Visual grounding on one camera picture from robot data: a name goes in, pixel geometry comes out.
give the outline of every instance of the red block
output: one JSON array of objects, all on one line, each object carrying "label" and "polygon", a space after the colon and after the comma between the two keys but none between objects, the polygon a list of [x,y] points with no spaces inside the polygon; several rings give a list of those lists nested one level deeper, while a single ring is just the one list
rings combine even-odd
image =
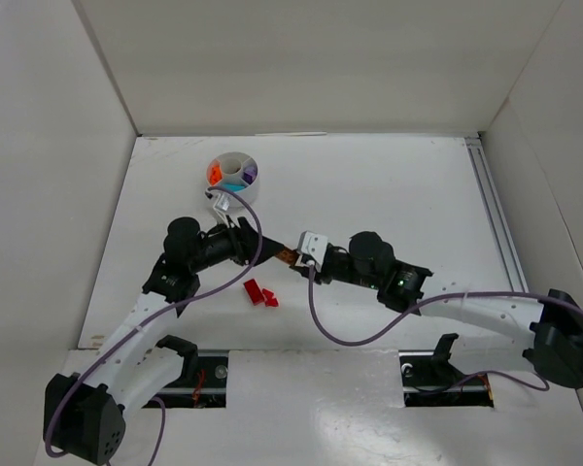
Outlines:
[{"label": "red block", "polygon": [[279,307],[279,300],[276,298],[270,298],[265,300],[265,307],[266,308],[278,308]]},{"label": "red block", "polygon": [[247,282],[244,282],[244,288],[246,289],[246,292],[249,293],[249,297],[251,298],[251,301],[253,301],[253,306],[265,301],[263,293],[261,293],[261,289],[259,289],[259,285],[255,279],[250,279]]},{"label": "red block", "polygon": [[276,299],[274,293],[269,289],[262,290],[263,295],[265,296],[265,307],[266,308],[278,308],[279,307],[279,300]]}]

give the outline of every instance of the rectangular opening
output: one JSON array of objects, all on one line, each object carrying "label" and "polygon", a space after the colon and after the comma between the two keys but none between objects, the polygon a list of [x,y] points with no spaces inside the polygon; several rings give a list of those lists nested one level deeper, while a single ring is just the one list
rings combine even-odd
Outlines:
[{"label": "rectangular opening", "polygon": [[[173,382],[156,396],[166,408],[226,408],[228,353],[200,351],[194,376],[188,381]],[[151,401],[144,408],[159,409]]]},{"label": "rectangular opening", "polygon": [[400,352],[399,364],[406,407],[495,405],[488,377],[475,377],[452,387],[464,378],[464,374],[448,362],[436,361],[432,355],[432,351]]}]

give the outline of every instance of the orange item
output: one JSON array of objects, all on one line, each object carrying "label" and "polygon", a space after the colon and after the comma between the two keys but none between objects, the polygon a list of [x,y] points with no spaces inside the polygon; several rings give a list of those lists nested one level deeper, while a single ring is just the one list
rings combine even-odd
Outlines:
[{"label": "orange item", "polygon": [[212,167],[212,175],[210,175],[210,185],[213,186],[222,179],[223,173],[221,172],[221,167],[219,165]]},{"label": "orange item", "polygon": [[196,407],[198,399],[201,397],[201,389],[203,388],[203,384],[205,383],[205,369],[201,369],[200,372],[196,374],[196,376],[198,377],[198,384],[196,385],[194,391],[192,392],[192,401],[194,401],[194,407]]}]

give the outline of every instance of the purple item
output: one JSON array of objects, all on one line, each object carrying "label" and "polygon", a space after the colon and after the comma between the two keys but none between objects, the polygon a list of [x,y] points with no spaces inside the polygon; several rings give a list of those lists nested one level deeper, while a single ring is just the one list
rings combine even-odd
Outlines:
[{"label": "purple item", "polygon": [[257,177],[257,167],[248,167],[244,170],[242,174],[242,180],[244,180],[248,184],[253,184],[253,181]]}]

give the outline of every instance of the white wall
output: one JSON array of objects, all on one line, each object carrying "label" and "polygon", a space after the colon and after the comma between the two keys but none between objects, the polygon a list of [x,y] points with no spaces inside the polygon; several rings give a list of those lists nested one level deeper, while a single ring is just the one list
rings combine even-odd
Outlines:
[{"label": "white wall", "polygon": [[134,138],[71,3],[0,1],[0,465],[32,464]]},{"label": "white wall", "polygon": [[583,307],[583,0],[564,1],[484,145],[531,287]]},{"label": "white wall", "polygon": [[486,129],[561,0],[80,0],[138,130]]}]

